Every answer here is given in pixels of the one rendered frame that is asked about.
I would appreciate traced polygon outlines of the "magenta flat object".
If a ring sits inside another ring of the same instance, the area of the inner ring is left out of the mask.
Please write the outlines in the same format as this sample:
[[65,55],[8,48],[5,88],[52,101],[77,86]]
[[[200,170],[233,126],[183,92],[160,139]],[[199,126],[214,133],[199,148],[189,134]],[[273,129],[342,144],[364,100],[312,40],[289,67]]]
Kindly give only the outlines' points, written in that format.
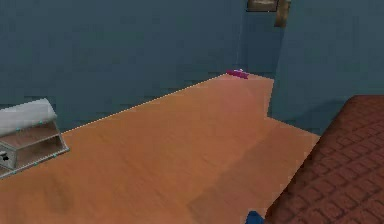
[[243,79],[247,79],[249,74],[244,72],[242,69],[239,69],[239,70],[227,70],[226,73],[228,75],[231,75],[231,76],[235,76],[235,77],[239,77],[239,78],[243,78]]

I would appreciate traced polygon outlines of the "blue object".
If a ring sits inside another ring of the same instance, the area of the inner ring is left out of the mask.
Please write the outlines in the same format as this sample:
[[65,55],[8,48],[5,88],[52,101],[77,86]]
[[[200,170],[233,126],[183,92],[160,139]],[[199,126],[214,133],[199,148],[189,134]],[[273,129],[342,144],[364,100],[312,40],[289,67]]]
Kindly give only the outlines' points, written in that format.
[[256,211],[250,211],[246,217],[245,224],[264,224],[264,218]]

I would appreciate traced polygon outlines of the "white open shelf unit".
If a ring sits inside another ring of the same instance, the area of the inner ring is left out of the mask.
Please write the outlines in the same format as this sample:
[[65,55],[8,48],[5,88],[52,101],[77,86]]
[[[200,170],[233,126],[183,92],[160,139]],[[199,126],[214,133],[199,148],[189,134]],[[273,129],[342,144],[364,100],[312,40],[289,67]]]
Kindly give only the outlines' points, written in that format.
[[0,180],[70,150],[46,98],[0,109]]

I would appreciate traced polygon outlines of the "dark framed wall picture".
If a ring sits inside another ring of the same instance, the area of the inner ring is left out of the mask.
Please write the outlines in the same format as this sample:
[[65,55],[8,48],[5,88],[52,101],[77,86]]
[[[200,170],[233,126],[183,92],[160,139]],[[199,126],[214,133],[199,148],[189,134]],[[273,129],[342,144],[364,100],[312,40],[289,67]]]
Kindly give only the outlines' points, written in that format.
[[247,0],[248,12],[275,12],[278,0]]

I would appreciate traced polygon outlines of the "brown wooden wall fixture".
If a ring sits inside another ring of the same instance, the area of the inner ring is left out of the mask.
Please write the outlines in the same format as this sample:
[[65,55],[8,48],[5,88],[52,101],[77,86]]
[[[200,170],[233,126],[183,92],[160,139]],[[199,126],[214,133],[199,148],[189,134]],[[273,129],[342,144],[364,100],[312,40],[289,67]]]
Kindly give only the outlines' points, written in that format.
[[291,0],[278,0],[275,27],[284,28],[286,26],[290,5]]

